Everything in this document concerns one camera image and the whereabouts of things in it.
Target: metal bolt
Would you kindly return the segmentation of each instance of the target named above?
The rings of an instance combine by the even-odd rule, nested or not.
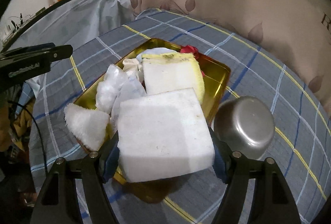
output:
[[[89,154],[89,156],[90,156],[91,158],[96,158],[98,155],[99,155],[99,152],[97,152],[97,151],[92,151],[92,152]]]
[[[275,160],[273,158],[267,158],[267,163],[274,164]]]
[[[56,164],[61,164],[64,162],[64,158],[62,158],[62,157],[57,158],[55,162],[56,162]]]
[[[232,156],[234,156],[235,158],[240,158],[241,153],[239,151],[234,151],[234,152],[232,152]]]

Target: blue checkered tablecloth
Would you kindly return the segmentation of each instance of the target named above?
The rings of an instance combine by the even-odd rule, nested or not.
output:
[[[218,26],[168,11],[148,10],[139,19],[76,48],[70,59],[56,62],[44,75],[34,106],[49,168],[56,158],[85,156],[65,125],[63,108],[73,102],[116,63],[148,38],[192,45],[226,65],[231,78],[222,101],[239,96],[262,100],[275,118],[275,136],[264,157],[274,158],[283,172],[300,213],[310,223],[331,192],[331,134],[329,119],[307,86],[282,62],[252,42]],[[44,181],[43,158],[36,128],[30,139],[31,171],[37,190]],[[105,185],[114,212],[123,223],[211,223],[225,185],[212,169],[180,179],[180,188],[163,202],[146,204],[125,193],[115,181]],[[250,180],[240,223],[246,223],[253,198]],[[88,208],[77,181],[78,200],[85,223]]]

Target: red crumpled item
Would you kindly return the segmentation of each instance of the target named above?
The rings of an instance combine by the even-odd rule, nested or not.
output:
[[[200,56],[199,50],[196,47],[190,46],[190,45],[182,47],[180,50],[180,53],[192,53],[196,60],[199,59],[199,56]],[[201,73],[202,73],[202,77],[205,77],[205,73],[202,70],[201,70]]]

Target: black cable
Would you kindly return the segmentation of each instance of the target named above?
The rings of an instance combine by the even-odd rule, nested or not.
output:
[[[42,137],[41,137],[41,133],[40,133],[40,129],[39,129],[39,126],[36,122],[36,120],[34,119],[33,115],[31,114],[31,112],[23,105],[17,103],[17,102],[13,102],[13,101],[8,101],[8,103],[11,103],[11,104],[14,104],[14,105],[18,105],[19,107],[22,107],[31,117],[32,117],[32,120],[34,121],[34,124],[36,125],[37,127],[37,131],[38,131],[38,134],[39,134],[39,138],[40,138],[40,143],[41,143],[41,150],[42,150],[42,155],[43,155],[43,158],[44,158],[44,167],[45,167],[45,175],[47,177],[48,175],[48,169],[47,169],[47,161],[46,161],[46,153],[45,153],[45,148],[44,148],[44,143],[42,141]]]

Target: silver bowl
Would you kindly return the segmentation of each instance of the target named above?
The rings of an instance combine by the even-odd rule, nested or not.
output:
[[[222,103],[211,128],[231,150],[240,151],[250,159],[260,159],[273,139],[275,124],[263,102],[246,96]]]

